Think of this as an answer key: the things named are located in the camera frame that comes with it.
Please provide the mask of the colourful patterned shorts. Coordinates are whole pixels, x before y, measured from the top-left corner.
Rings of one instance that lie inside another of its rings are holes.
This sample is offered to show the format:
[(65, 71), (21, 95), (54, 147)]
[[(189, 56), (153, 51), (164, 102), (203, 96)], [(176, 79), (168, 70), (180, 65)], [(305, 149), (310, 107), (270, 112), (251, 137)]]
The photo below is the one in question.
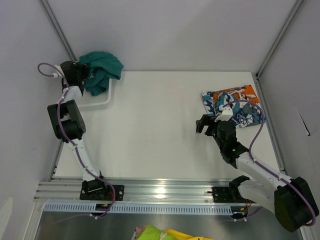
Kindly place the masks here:
[(227, 88), (218, 91), (203, 91), (201, 93), (206, 113), (209, 116), (220, 115), (220, 108), (228, 103), (233, 111), (231, 122), (236, 128), (260, 125), (266, 121), (260, 110), (260, 100), (251, 85)]

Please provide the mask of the green shorts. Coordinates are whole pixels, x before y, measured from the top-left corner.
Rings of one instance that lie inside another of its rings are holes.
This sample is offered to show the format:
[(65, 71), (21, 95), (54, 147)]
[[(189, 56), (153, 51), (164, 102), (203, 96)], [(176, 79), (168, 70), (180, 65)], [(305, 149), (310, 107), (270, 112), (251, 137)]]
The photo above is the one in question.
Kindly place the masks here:
[(84, 88), (96, 97), (109, 90), (111, 79), (120, 80), (124, 65), (113, 54), (93, 51), (79, 57), (78, 64), (89, 65), (89, 76), (84, 80)]

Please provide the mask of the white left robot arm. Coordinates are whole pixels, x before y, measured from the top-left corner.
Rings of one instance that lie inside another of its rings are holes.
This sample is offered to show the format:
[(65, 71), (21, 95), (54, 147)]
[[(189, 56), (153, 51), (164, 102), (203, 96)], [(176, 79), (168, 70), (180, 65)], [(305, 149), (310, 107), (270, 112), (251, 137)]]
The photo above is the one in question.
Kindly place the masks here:
[(73, 153), (82, 174), (81, 200), (103, 200), (109, 188), (99, 168), (91, 160), (85, 147), (86, 125), (77, 105), (83, 97), (83, 81), (89, 76), (89, 65), (65, 61), (54, 65), (53, 77), (61, 77), (62, 96), (57, 103), (47, 107), (55, 136)]

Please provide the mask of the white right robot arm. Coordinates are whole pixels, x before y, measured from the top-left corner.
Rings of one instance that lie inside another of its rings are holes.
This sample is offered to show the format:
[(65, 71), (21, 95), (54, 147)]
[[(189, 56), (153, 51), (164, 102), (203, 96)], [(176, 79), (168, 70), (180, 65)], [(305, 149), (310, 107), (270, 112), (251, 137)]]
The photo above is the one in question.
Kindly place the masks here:
[(320, 211), (306, 180), (277, 172), (250, 154), (238, 141), (231, 121), (204, 114), (195, 124), (199, 134), (207, 128), (204, 133), (213, 137), (222, 159), (244, 173), (229, 182), (227, 192), (232, 201), (253, 201), (273, 213), (289, 232), (315, 224)]

